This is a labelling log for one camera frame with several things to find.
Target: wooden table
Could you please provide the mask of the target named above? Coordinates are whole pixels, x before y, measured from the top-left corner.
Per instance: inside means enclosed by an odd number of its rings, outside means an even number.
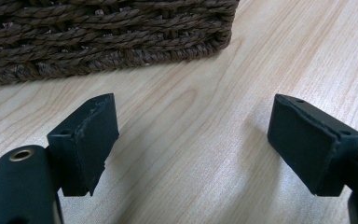
[[[93,197],[63,198],[66,223],[348,223],[269,145],[275,93],[358,130],[358,0],[242,0],[212,58],[0,86],[0,157],[113,92],[121,136]]]

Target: clamp jaw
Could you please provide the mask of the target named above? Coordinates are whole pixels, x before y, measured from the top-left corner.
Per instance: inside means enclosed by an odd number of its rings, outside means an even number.
[[[92,196],[118,139],[113,94],[88,100],[48,134],[0,158],[0,223],[63,223],[57,191]]]
[[[337,197],[352,189],[349,211],[358,223],[358,132],[315,106],[277,94],[268,140],[312,194]]]

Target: wicker basket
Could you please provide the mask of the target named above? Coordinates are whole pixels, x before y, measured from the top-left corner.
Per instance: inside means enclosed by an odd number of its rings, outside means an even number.
[[[238,3],[0,0],[0,84],[214,54]]]

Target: small hole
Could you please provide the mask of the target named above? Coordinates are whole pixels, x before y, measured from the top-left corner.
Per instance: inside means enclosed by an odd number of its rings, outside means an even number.
[[[60,134],[70,134],[70,133],[71,133],[70,129],[65,129],[60,132]]]
[[[342,134],[345,134],[345,135],[351,135],[351,133],[348,132],[348,131],[339,131],[339,132],[342,133]]]
[[[34,151],[32,149],[24,149],[21,151],[17,151],[10,155],[10,161],[24,161],[34,155]]]
[[[31,154],[29,151],[22,151],[22,152],[17,153],[16,155],[14,155],[14,158],[22,159],[22,158],[27,157],[29,154]]]

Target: wood grain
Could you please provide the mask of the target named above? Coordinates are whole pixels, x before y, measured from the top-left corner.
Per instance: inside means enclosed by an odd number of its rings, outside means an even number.
[[[192,62],[0,86],[0,157],[113,92],[121,136],[66,223],[349,223],[269,145],[275,93],[358,130],[358,0],[242,0],[231,44]]]

